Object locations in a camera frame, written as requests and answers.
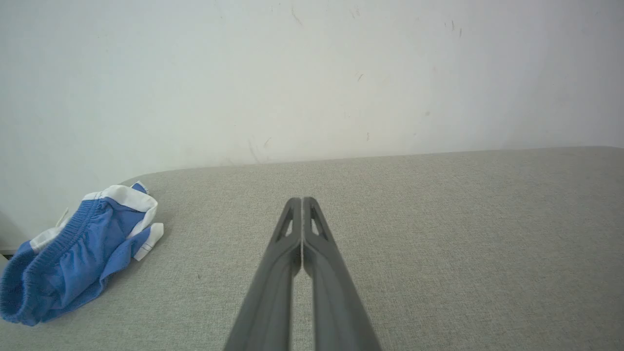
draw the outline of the blue shorts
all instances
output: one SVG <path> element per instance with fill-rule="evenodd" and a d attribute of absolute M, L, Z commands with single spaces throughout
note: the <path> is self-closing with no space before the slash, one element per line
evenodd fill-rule
<path fill-rule="evenodd" d="M 86 195 L 75 214 L 23 243 L 0 281 L 0 314 L 35 325 L 98 297 L 110 275 L 141 260 L 163 234 L 158 202 L 140 182 Z"/>

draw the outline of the blue fabric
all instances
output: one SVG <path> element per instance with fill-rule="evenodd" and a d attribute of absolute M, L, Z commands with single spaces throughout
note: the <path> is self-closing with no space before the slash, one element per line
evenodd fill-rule
<path fill-rule="evenodd" d="M 145 192 L 143 187 L 134 188 Z M 145 216 L 104 197 L 83 200 L 59 235 L 36 253 L 23 243 L 0 282 L 4 320 L 26 325 L 47 322 L 98 297 L 110 276 L 128 266 L 150 235 L 130 239 Z"/>

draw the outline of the wall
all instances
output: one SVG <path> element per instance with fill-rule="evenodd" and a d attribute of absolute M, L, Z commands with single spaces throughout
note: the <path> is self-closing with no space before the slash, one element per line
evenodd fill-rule
<path fill-rule="evenodd" d="M 624 4 L 6 1 L 0 248 L 147 172 L 624 147 Z"/>

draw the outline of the baseboard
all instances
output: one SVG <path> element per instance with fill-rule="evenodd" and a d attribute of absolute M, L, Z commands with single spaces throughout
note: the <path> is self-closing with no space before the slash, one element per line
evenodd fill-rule
<path fill-rule="evenodd" d="M 14 255 L 19 246 L 0 246 L 0 255 Z"/>

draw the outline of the gray fabric surface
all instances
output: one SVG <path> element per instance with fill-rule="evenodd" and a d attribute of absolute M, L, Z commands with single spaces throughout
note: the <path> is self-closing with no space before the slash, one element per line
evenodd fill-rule
<path fill-rule="evenodd" d="M 385 350 L 624 348 L 624 149 L 377 157 L 139 179 L 165 224 L 154 250 L 75 312 L 34 328 L 0 323 L 0 348 L 220 350 L 286 200 L 306 195 L 318 199 Z M 302 272 L 293 350 L 313 349 L 311 284 Z"/>

